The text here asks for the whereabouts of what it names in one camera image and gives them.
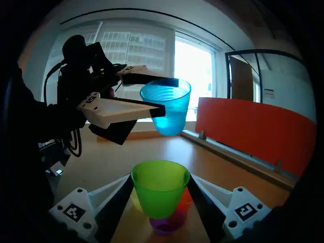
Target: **wooden table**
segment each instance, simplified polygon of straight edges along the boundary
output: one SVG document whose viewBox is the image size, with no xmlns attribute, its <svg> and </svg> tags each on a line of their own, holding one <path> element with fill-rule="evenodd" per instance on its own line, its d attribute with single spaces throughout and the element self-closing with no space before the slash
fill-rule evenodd
<svg viewBox="0 0 324 243">
<path fill-rule="evenodd" d="M 82 156 L 70 157 L 58 185 L 56 202 L 77 187 L 90 192 L 128 174 L 136 164 L 156 159 L 182 164 L 193 174 L 230 191 L 243 186 L 270 208 L 282 205 L 289 195 L 288 191 L 179 136 L 134 139 L 120 146 L 98 143 L 96 136 L 85 129 L 81 135 Z M 191 207 L 188 213 L 191 220 L 181 230 L 172 237 L 159 237 L 153 234 L 148 217 L 129 201 L 112 242 L 208 242 L 196 208 Z M 130 230 L 129 234 L 125 234 L 125 229 Z"/>
</svg>

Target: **purple plastic cup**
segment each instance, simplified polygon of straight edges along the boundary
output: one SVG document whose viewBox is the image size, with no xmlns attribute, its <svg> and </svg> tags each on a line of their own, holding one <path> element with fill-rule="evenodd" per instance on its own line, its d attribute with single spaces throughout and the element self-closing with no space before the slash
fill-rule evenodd
<svg viewBox="0 0 324 243">
<path fill-rule="evenodd" d="M 158 235 L 169 235 L 180 229 L 184 222 L 185 216 L 181 211 L 176 210 L 170 217 L 156 220 L 149 219 L 153 231 Z"/>
</svg>

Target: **green plastic cup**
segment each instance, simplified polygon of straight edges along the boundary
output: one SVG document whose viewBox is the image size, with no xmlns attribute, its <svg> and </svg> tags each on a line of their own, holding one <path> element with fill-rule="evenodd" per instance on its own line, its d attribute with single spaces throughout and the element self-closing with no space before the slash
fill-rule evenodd
<svg viewBox="0 0 324 243">
<path fill-rule="evenodd" d="M 173 214 L 190 178 L 185 167 L 167 160 L 140 163 L 131 175 L 143 212 L 153 219 Z"/>
</svg>

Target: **blue plastic cup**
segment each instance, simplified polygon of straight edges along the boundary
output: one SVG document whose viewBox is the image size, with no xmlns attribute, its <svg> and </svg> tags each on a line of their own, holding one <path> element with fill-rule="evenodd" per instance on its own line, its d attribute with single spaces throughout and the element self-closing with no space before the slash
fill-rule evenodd
<svg viewBox="0 0 324 243">
<path fill-rule="evenodd" d="M 153 118 L 156 129 L 163 135 L 173 136 L 185 127 L 191 86 L 181 79 L 162 78 L 141 89 L 143 101 L 165 106 L 165 116 Z"/>
</svg>

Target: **wall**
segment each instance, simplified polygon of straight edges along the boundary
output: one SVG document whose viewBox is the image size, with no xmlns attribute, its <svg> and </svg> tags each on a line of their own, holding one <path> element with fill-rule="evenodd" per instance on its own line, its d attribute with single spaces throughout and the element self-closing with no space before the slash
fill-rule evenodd
<svg viewBox="0 0 324 243">
<path fill-rule="evenodd" d="M 274 90 L 274 98 L 263 93 L 263 103 L 295 111 L 316 122 L 315 102 L 311 84 L 282 72 L 261 70 L 264 89 Z"/>
<path fill-rule="evenodd" d="M 41 26 L 36 30 L 36 33 L 37 40 L 32 39 L 28 45 L 29 48 L 27 46 L 28 52 L 22 53 L 19 64 L 23 68 L 23 79 L 26 86 L 32 91 L 34 98 L 40 101 L 46 63 L 59 33 L 57 20 L 50 20 L 46 26 Z"/>
</svg>

